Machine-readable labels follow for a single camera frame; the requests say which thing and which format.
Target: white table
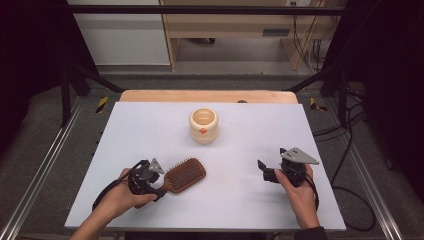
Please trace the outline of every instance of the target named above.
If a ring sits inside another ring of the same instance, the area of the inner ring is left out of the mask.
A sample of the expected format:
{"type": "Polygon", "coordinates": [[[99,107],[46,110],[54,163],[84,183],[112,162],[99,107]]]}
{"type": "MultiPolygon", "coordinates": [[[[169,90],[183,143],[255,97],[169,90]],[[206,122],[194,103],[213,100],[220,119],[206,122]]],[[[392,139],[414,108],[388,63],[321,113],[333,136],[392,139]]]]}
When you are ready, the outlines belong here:
{"type": "MultiPolygon", "coordinates": [[[[262,180],[260,159],[278,167],[279,148],[299,147],[321,162],[300,104],[116,103],[65,226],[77,228],[100,191],[121,170],[157,158],[169,169],[198,158],[207,175],[196,185],[141,209],[130,209],[108,225],[121,231],[285,231],[299,229],[284,189],[262,180]],[[214,109],[220,133],[209,145],[194,142],[189,114],[214,109]]],[[[321,225],[345,230],[323,164],[313,165],[321,225]]],[[[161,186],[162,178],[154,184],[161,186]]]]}

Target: human hand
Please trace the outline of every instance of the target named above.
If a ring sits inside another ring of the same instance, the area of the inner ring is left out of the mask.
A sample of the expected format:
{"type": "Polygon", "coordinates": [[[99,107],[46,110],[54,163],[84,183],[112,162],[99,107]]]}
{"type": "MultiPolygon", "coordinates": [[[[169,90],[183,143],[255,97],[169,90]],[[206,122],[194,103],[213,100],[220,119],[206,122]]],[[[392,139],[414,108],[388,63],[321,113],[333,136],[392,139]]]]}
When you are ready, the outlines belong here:
{"type": "MultiPolygon", "coordinates": [[[[305,164],[306,173],[313,178],[313,171],[309,164],[305,164]]],[[[314,191],[311,186],[304,182],[301,186],[295,188],[281,170],[275,169],[275,175],[278,181],[287,192],[290,205],[296,215],[297,222],[301,229],[319,227],[320,223],[316,213],[314,191]]]]}
{"type": "MultiPolygon", "coordinates": [[[[124,176],[129,170],[129,168],[122,170],[120,177],[124,176]]],[[[114,218],[121,216],[132,207],[146,205],[157,198],[156,194],[132,194],[128,188],[127,180],[125,178],[124,181],[106,193],[90,216],[72,235],[71,240],[98,239],[102,230],[114,218]]]]}
{"type": "MultiPolygon", "coordinates": [[[[119,177],[125,175],[130,169],[125,168],[119,177]]],[[[144,206],[157,198],[156,194],[135,195],[128,188],[128,177],[123,179],[118,185],[112,188],[100,201],[99,205],[93,211],[99,209],[99,212],[107,215],[110,220],[121,216],[128,209],[135,206],[144,206]]]]}

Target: white cabinet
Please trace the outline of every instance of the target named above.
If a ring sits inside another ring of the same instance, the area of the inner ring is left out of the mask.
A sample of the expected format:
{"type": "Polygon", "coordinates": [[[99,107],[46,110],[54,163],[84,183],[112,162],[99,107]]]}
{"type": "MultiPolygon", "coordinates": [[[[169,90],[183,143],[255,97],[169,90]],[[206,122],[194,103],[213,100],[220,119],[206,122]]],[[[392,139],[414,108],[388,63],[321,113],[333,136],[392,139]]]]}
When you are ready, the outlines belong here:
{"type": "MultiPolygon", "coordinates": [[[[157,0],[68,0],[82,5],[159,5],[157,0]]],[[[74,14],[96,65],[170,65],[160,14],[74,14]]]]}

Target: brush bristles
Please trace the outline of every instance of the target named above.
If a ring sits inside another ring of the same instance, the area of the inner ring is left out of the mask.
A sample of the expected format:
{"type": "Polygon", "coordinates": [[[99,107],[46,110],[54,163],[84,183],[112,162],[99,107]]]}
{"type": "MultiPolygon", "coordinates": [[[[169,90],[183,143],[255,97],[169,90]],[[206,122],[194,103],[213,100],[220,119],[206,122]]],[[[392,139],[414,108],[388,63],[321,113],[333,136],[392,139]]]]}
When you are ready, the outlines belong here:
{"type": "Polygon", "coordinates": [[[206,170],[196,158],[189,158],[166,173],[174,193],[179,193],[189,188],[206,176],[206,170]]]}

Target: sleeve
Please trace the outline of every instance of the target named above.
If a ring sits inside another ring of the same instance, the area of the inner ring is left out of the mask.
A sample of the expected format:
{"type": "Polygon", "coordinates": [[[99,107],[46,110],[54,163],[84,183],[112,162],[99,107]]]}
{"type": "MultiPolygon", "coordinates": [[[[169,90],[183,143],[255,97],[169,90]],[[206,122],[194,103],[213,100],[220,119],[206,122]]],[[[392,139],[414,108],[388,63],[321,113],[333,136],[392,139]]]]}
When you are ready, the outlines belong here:
{"type": "Polygon", "coordinates": [[[316,227],[316,228],[310,228],[301,230],[299,232],[296,232],[294,234],[295,240],[328,240],[327,234],[325,233],[325,230],[323,227],[316,227]]]}

